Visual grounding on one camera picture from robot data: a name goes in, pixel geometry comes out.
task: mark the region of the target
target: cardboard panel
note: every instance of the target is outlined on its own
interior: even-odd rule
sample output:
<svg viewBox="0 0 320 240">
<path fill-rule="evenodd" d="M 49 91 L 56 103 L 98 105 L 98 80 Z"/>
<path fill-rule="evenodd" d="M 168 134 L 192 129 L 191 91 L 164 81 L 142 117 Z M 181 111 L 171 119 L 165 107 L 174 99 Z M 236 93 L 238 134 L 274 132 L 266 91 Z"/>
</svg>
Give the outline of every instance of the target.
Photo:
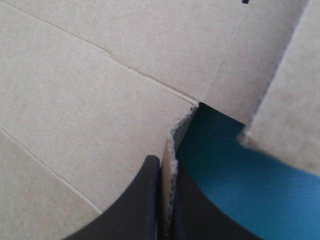
<svg viewBox="0 0 320 240">
<path fill-rule="evenodd" d="M 242 0 L 4 0 L 107 50 L 200 101 L 217 74 Z"/>
<path fill-rule="evenodd" d="M 0 36 L 0 126 L 101 210 L 192 106 L 5 3 Z"/>
<path fill-rule="evenodd" d="M 0 130 L 2 240 L 61 239 L 100 212 Z"/>
<path fill-rule="evenodd" d="M 4 0 L 248 123 L 307 0 Z"/>
<path fill-rule="evenodd" d="M 252 0 L 205 103 L 248 123 L 292 37 L 308 0 Z"/>
<path fill-rule="evenodd" d="M 320 2 L 310 0 L 246 132 L 252 147 L 320 175 Z"/>
</svg>

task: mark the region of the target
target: blue surface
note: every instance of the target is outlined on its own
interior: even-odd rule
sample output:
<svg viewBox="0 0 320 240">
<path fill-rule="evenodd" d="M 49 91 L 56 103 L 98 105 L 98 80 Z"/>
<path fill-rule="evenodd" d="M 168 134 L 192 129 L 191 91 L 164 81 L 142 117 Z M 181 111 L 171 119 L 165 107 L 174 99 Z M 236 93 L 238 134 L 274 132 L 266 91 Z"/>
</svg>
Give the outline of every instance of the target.
<svg viewBox="0 0 320 240">
<path fill-rule="evenodd" d="M 320 177 L 245 149 L 244 125 L 201 104 L 177 151 L 193 181 L 266 240 L 320 240 Z"/>
</svg>

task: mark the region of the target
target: crease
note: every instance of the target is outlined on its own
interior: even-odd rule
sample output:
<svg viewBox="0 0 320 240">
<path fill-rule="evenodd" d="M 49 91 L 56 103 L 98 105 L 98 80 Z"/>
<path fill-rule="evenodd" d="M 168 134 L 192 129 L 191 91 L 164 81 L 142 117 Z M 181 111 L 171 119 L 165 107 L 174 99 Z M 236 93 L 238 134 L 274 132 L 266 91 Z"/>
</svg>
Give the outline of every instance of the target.
<svg viewBox="0 0 320 240">
<path fill-rule="evenodd" d="M 36 155 L 34 155 L 31 150 L 29 150 L 26 146 L 24 146 L 20 141 L 18 141 L 14 136 L 12 136 L 9 132 L 7 132 L 2 126 L 0 126 L 0 131 L 8 138 L 22 147 L 28 154 L 32 156 L 32 159 L 40 164 L 45 170 L 47 170 L 50 174 L 52 174 L 56 179 L 62 182 L 65 186 L 67 186 L 71 191 L 73 191 L 78 197 L 84 200 L 90 207 L 92 207 L 98 214 L 102 214 L 102 210 L 97 207 L 92 201 L 90 201 L 85 195 L 83 195 L 79 190 L 77 190 L 74 186 L 72 186 L 67 180 L 65 180 L 62 176 L 53 171 L 50 167 L 48 167 L 43 161 L 41 161 Z"/>
<path fill-rule="evenodd" d="M 137 75 L 144 77 L 149 82 L 152 82 L 153 84 L 156 84 L 157 86 L 161 87 L 162 89 L 174 94 L 179 99 L 187 101 L 188 103 L 190 103 L 192 105 L 197 105 L 199 103 L 199 100 L 196 97 L 194 97 L 194 96 L 192 96 L 192 95 L 190 95 L 190 94 L 188 94 L 188 93 L 186 93 L 184 91 L 178 90 L 177 88 L 175 88 L 173 86 L 170 86 L 167 83 L 162 82 L 161 80 L 155 78 L 154 76 L 152 76 L 150 74 L 144 73 L 144 72 L 142 72 L 140 70 L 135 69 L 134 67 L 132 67 L 132 66 L 130 66 L 128 64 L 125 64 L 124 62 L 121 62 L 119 59 L 117 59 L 115 57 L 115 55 L 111 51 L 105 49 L 104 47 L 98 46 L 98 45 L 96 45 L 96 44 L 94 44 L 94 43 L 92 43 L 92 42 L 90 42 L 90 41 L 88 41 L 88 40 L 86 40 L 86 39 L 84 39 L 84 38 L 82 38 L 80 36 L 77 36 L 77 35 L 69 32 L 69 31 L 57 26 L 57 25 L 54 25 L 53 23 L 50 23 L 48 21 L 45 21 L 44 19 L 41 19 L 41 18 L 39 18 L 37 16 L 34 16 L 34 15 L 30 14 L 30 13 L 27 13 L 27 12 L 25 12 L 25 11 L 15 7 L 15 6 L 13 6 L 13 5 L 8 4 L 7 2 L 5 2 L 3 0 L 0 0 L 0 2 L 5 4 L 5 5 L 7 5 L 7 6 L 9 6 L 9 7 L 11 7 L 11 8 L 13 8 L 13 9 L 15 9 L 15 10 L 17 10 L 17 11 L 19 11 L 19 12 L 22 12 L 25 15 L 28 15 L 28 16 L 30 16 L 32 18 L 35 18 L 35 19 L 37 19 L 37 20 L 39 20 L 39 21 L 41 21 L 43 23 L 46 23 L 48 25 L 51 25 L 51 26 L 53 26 L 53 27 L 55 27 L 55 28 L 67 33 L 67 34 L 70 34 L 71 36 L 73 36 L 73 37 L 75 37 L 77 39 L 82 40 L 83 42 L 91 45 L 92 47 L 94 47 L 96 49 L 98 49 L 99 53 L 102 53 L 105 57 L 107 57 L 112 62 L 116 63 L 117 65 L 121 66 L 122 68 L 126 68 L 126 70 L 133 71 Z"/>
<path fill-rule="evenodd" d="M 224 54 L 224 56 L 223 56 L 223 59 L 222 59 L 222 61 L 221 61 L 221 64 L 220 64 L 220 66 L 219 66 L 219 68 L 218 68 L 218 71 L 216 72 L 215 76 L 213 77 L 212 82 L 211 82 L 211 85 L 210 85 L 210 87 L 207 89 L 206 94 L 204 95 L 204 99 L 205 99 L 204 101 L 206 101 L 207 96 L 208 96 L 208 94 L 209 94 L 209 91 L 211 90 L 211 88 L 212 88 L 215 80 L 217 79 L 217 77 L 219 76 L 219 74 L 220 74 L 220 72 L 221 72 L 221 69 L 222 69 L 224 63 L 226 62 L 226 59 L 227 59 L 227 57 L 228 57 L 228 55 L 229 55 L 229 52 L 230 52 L 230 50 L 231 50 L 231 47 L 233 46 L 234 41 L 235 41 L 235 39 L 236 39 L 236 36 L 237 36 L 238 31 L 239 31 L 241 22 L 242 22 L 242 20 L 244 19 L 245 15 L 247 14 L 247 9 L 248 9 L 249 7 L 250 7 L 249 5 L 248 5 L 248 6 L 245 6 L 244 9 L 243 9 L 243 11 L 241 12 L 240 18 L 239 18 L 238 22 L 236 23 L 236 27 L 235 27 L 234 32 L 233 32 L 233 34 L 232 34 L 232 37 L 231 37 L 231 40 L 230 40 L 230 42 L 229 42 L 228 48 L 227 48 L 227 50 L 226 50 L 226 52 L 225 52 L 225 54 Z"/>
</svg>

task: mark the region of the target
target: cardboard edge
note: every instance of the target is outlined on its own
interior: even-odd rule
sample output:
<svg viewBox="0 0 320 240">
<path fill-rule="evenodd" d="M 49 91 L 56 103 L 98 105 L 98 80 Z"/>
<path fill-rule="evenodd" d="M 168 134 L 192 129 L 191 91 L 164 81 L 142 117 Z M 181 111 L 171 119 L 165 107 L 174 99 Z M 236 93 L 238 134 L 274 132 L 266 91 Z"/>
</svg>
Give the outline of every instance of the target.
<svg viewBox="0 0 320 240">
<path fill-rule="evenodd" d="M 178 176 L 178 159 L 176 151 L 182 142 L 185 133 L 199 107 L 199 104 L 190 108 L 190 111 L 170 131 L 166 140 L 161 166 L 161 231 L 163 238 L 169 238 L 169 230 L 172 220 L 173 205 Z"/>
</svg>

